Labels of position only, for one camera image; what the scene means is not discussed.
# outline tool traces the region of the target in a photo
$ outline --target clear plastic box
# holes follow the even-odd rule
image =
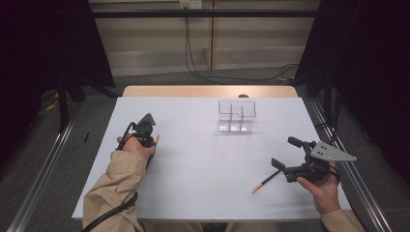
[[[251,131],[256,117],[254,101],[220,101],[219,131]]]

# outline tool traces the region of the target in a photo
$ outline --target black curtain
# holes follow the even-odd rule
[[[113,79],[87,0],[0,0],[0,168],[13,156],[45,90]]]
[[[306,77],[307,93],[315,96],[329,74],[342,102],[410,184],[410,5],[400,0],[338,3],[321,1],[321,11],[336,13],[314,20],[296,78]]]

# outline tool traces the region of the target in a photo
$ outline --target gray floor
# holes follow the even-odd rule
[[[279,72],[280,68],[201,73],[262,79],[275,76]],[[213,80],[223,84],[274,85],[279,83],[277,78],[263,81],[227,78],[213,78]],[[116,77],[115,82],[117,87],[111,90],[117,93],[122,93],[128,85],[215,84],[188,72]],[[73,220],[71,216],[116,103],[115,99],[110,99],[88,87],[84,87],[84,91],[87,94],[85,101],[69,100],[69,109],[72,113],[77,112],[77,117],[67,142],[53,165],[49,178],[46,179],[44,189],[40,192],[38,201],[35,202],[33,212],[28,212],[30,219],[26,224],[21,225],[25,231],[81,230],[80,221]],[[314,101],[323,101],[322,94],[314,99],[307,98],[305,86],[297,87],[297,92],[304,99],[313,124],[319,124],[311,104]],[[58,107],[51,111],[42,109],[33,128],[24,136],[22,146],[15,154],[15,159],[3,171],[3,179],[0,182],[0,231],[6,231],[9,228],[20,205],[35,183],[56,140],[58,129]],[[410,227],[410,188],[384,161],[377,145],[367,141],[363,133],[363,128],[351,115],[347,105],[343,103],[338,118],[338,136],[348,153],[358,157],[356,166],[392,231],[408,231],[407,228]],[[323,130],[319,132],[319,136],[323,141],[329,141]],[[368,231],[377,231],[359,195],[345,174],[342,175],[344,190],[353,209]],[[284,224],[284,231],[320,231],[320,226],[318,221],[288,222]]]

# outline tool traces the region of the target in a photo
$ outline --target metal bracket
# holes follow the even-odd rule
[[[356,161],[357,159],[322,141],[317,142],[310,155],[326,161]]]

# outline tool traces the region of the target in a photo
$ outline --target tan jacket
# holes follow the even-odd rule
[[[111,154],[111,163],[90,191],[84,196],[83,227],[95,218],[131,199],[145,176],[147,159],[123,151]],[[99,224],[93,231],[143,231],[137,222],[136,207],[117,214]],[[331,232],[365,231],[352,211],[335,211],[321,219]]]

